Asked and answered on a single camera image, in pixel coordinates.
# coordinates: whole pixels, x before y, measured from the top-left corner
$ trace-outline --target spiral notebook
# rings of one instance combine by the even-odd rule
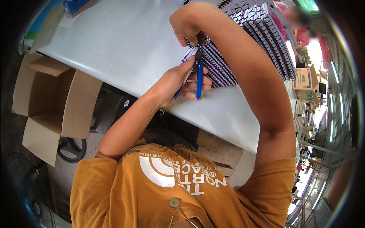
[[[226,15],[251,35],[270,57],[283,81],[295,78],[296,70],[285,43],[288,40],[288,35],[279,18],[267,3],[250,5],[252,2],[248,4],[247,1],[235,0],[210,0],[209,2],[217,4]],[[199,44],[196,47],[192,47],[187,41],[190,50],[181,60],[181,63],[185,62],[189,56],[194,55],[198,49],[201,49],[203,51],[203,64],[209,70],[207,76],[213,82],[212,87],[237,85],[233,72],[210,38],[204,34],[198,34],[198,41]]]

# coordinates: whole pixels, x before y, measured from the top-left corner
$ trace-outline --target white table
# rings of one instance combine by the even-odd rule
[[[59,27],[40,52],[140,97],[188,50],[180,46],[169,23],[178,8],[169,0],[102,0],[71,28]],[[285,85],[294,110],[291,82]],[[202,96],[202,101],[180,98],[167,111],[256,153],[259,124],[239,86]]]

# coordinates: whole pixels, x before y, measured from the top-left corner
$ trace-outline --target fluorescent light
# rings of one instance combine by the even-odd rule
[[[330,143],[332,142],[333,139],[333,120],[331,121],[331,135],[330,135]]]
[[[332,93],[330,94],[330,99],[331,99],[331,113],[333,113],[333,96],[332,96]]]
[[[341,103],[341,123],[344,123],[344,118],[343,118],[343,103],[342,103],[342,94],[340,94],[340,103]]]
[[[316,202],[314,203],[312,209],[314,209],[316,207],[316,205],[318,203],[318,200],[319,200],[320,196],[322,195],[322,192],[323,192],[323,189],[324,189],[325,186],[326,186],[326,183],[323,183],[322,189],[320,190],[318,198],[317,198]]]
[[[311,189],[309,190],[308,196],[311,194],[312,189],[313,189],[314,184],[316,183],[316,181],[317,181],[317,179],[314,179],[313,184],[312,184],[312,186],[311,186]]]
[[[298,220],[298,217],[294,220],[294,222],[292,223],[292,225]]]
[[[332,61],[331,61],[331,65],[332,65],[333,72],[335,73],[336,82],[338,84],[338,76],[337,76],[336,68]]]

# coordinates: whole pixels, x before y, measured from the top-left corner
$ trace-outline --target hair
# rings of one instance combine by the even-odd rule
[[[295,7],[295,11],[298,14],[298,20],[299,20],[298,22],[300,24],[303,24],[306,26],[312,24],[313,15],[308,9],[306,9],[302,6],[293,6],[293,7]]]
[[[318,36],[317,31],[309,30],[310,38],[316,38]]]

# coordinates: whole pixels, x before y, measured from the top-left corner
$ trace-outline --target open cardboard box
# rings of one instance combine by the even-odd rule
[[[13,112],[28,116],[23,146],[55,166],[61,136],[87,139],[102,81],[39,53],[24,55]]]
[[[310,68],[297,68],[297,76],[293,81],[293,92],[297,100],[312,101],[315,96],[314,88],[318,86],[318,79],[314,65]]]

